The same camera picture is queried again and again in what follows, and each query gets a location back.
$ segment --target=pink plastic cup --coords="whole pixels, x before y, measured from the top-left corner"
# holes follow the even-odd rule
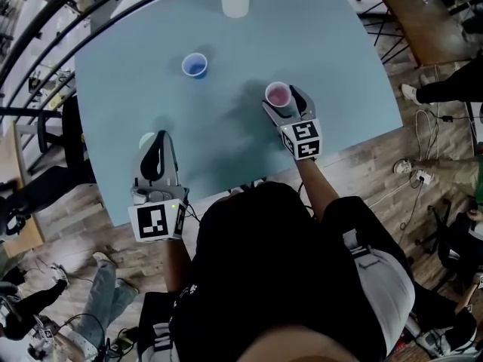
[[[292,100],[292,93],[288,85],[274,81],[266,87],[265,98],[274,107],[286,107]]]

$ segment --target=white box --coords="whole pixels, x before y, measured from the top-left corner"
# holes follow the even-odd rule
[[[282,142],[296,160],[315,157],[322,151],[322,132],[317,118],[280,127]]]
[[[128,208],[137,241],[179,240],[186,205],[180,199],[145,203]]]

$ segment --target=electrical outlet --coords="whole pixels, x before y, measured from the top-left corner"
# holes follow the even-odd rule
[[[429,174],[429,173],[425,172],[424,170],[418,170],[416,172],[416,178],[417,179],[423,178],[424,179],[424,184],[429,185],[429,183],[432,180],[432,174]]]

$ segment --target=shoe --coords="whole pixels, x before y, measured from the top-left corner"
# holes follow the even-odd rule
[[[136,293],[139,295],[139,290],[135,286],[129,284],[124,279],[120,279],[120,278],[115,279],[115,286],[116,287],[128,287],[128,288],[131,288],[132,290],[136,291]]]
[[[52,279],[57,283],[58,281],[65,281],[67,283],[67,287],[70,285],[69,279],[67,277],[67,273],[62,269],[61,265],[55,264],[54,262],[50,265],[50,269],[54,276]]]
[[[113,265],[115,265],[115,263],[102,252],[94,252],[92,257],[94,257],[97,262],[111,262]]]
[[[425,76],[424,74],[421,74],[420,75],[420,82],[421,82],[421,86],[427,86],[428,84],[431,84],[431,82],[429,81],[428,77]]]
[[[392,171],[395,174],[409,174],[413,171],[413,164],[409,160],[402,159],[394,164]]]
[[[402,95],[404,95],[404,97],[407,100],[412,100],[418,106],[421,106],[422,105],[422,103],[418,102],[418,100],[416,99],[417,89],[415,87],[410,86],[409,84],[404,84],[403,83],[401,85],[401,91],[402,91]]]

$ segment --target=blue plastic cup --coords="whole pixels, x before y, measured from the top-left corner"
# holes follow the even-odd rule
[[[206,56],[195,52],[184,58],[181,69],[190,78],[202,79],[208,72],[208,61]]]

